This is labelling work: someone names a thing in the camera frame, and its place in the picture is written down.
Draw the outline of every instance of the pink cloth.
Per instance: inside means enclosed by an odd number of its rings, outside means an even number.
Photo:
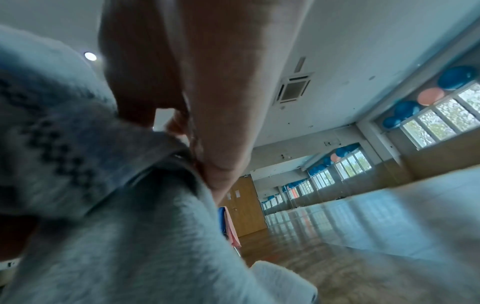
[[[225,208],[225,227],[226,227],[226,235],[228,237],[228,241],[232,244],[233,247],[240,248],[240,241],[239,237],[237,236],[237,232],[235,231],[234,223],[232,222],[232,218],[230,217],[229,209]]]

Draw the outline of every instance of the recessed light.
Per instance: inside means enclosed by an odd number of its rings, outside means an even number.
[[[97,56],[96,56],[94,53],[85,52],[83,55],[85,56],[85,58],[87,58],[87,59],[90,60],[90,61],[95,61],[95,60],[97,60]]]

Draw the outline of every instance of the ceiling vent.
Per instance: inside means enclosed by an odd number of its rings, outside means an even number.
[[[284,78],[280,83],[273,104],[286,104],[298,101],[309,86],[313,73]]]

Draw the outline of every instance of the ceiling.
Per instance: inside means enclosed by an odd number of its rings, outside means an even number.
[[[272,175],[289,172],[301,167],[311,158],[312,158],[312,155],[304,156],[304,157],[288,160],[280,164],[253,170],[253,171],[250,171],[251,178],[252,180],[258,180],[258,179],[269,177]]]
[[[2,0],[0,23],[98,53],[100,0]],[[317,0],[279,79],[314,72],[304,97],[272,106],[255,145],[354,122],[480,16],[478,0]],[[101,74],[101,60],[91,63]],[[170,112],[159,112],[157,128]]]

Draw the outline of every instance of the wooden door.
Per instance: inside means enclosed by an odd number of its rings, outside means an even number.
[[[236,181],[220,206],[228,208],[239,237],[267,228],[254,182],[249,175]]]

